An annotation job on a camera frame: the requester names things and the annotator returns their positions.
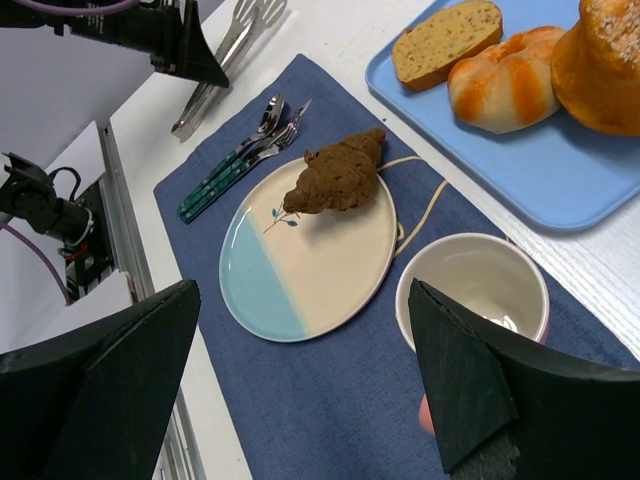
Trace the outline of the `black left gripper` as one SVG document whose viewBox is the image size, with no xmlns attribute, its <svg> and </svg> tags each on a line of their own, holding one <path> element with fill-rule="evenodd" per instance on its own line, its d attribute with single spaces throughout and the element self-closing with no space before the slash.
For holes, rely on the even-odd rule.
<svg viewBox="0 0 640 480">
<path fill-rule="evenodd" d="M 50 27 L 150 55 L 157 73 L 227 88 L 227 75 L 202 31 L 197 1 L 28 1 L 1 3 L 3 28 Z"/>
</svg>

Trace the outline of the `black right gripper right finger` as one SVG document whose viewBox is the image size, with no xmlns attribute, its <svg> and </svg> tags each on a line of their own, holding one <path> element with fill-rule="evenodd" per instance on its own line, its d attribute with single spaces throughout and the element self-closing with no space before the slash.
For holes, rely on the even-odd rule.
<svg viewBox="0 0 640 480">
<path fill-rule="evenodd" d="M 639 374 L 559 352 L 414 280 L 408 300 L 444 471 L 454 479 L 635 479 Z"/>
</svg>

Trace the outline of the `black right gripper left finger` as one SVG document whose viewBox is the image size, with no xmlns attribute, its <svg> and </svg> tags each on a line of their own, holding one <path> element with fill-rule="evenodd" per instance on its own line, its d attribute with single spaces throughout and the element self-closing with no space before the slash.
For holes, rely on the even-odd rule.
<svg viewBox="0 0 640 480">
<path fill-rule="evenodd" d="M 2 478 L 151 478 L 200 305 L 197 283 L 182 280 L 2 354 Z"/>
</svg>

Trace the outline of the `stainless steel tongs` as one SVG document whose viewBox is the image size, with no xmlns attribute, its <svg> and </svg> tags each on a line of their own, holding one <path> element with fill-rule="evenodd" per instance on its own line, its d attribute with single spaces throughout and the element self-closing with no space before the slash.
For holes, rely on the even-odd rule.
<svg viewBox="0 0 640 480">
<path fill-rule="evenodd" d="M 258 38 L 279 21 L 287 4 L 286 0 L 236 2 L 230 26 L 215 54 L 229 80 Z M 171 133 L 181 142 L 187 141 L 221 90 L 221 87 L 200 82 L 173 124 Z"/>
</svg>

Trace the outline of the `brown chocolate croissant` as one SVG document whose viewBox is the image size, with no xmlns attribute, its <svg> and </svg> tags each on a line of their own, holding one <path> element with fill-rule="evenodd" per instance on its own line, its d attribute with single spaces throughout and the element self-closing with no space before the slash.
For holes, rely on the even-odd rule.
<svg viewBox="0 0 640 480">
<path fill-rule="evenodd" d="M 375 127 L 305 151 L 305 168 L 295 188 L 285 194 L 283 210 L 289 214 L 319 214 L 369 203 L 378 191 L 377 169 L 385 140 L 385 131 Z"/>
</svg>

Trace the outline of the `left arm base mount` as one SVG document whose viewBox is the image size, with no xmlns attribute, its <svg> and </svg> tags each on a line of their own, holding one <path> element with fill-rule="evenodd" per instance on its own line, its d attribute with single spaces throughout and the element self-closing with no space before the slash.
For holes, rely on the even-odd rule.
<svg viewBox="0 0 640 480">
<path fill-rule="evenodd" d="M 102 182 L 89 186 L 79 197 L 79 204 L 93 212 L 93 226 L 77 247 L 64 246 L 66 289 L 70 302 L 88 295 L 115 269 L 110 222 L 105 210 Z"/>
</svg>

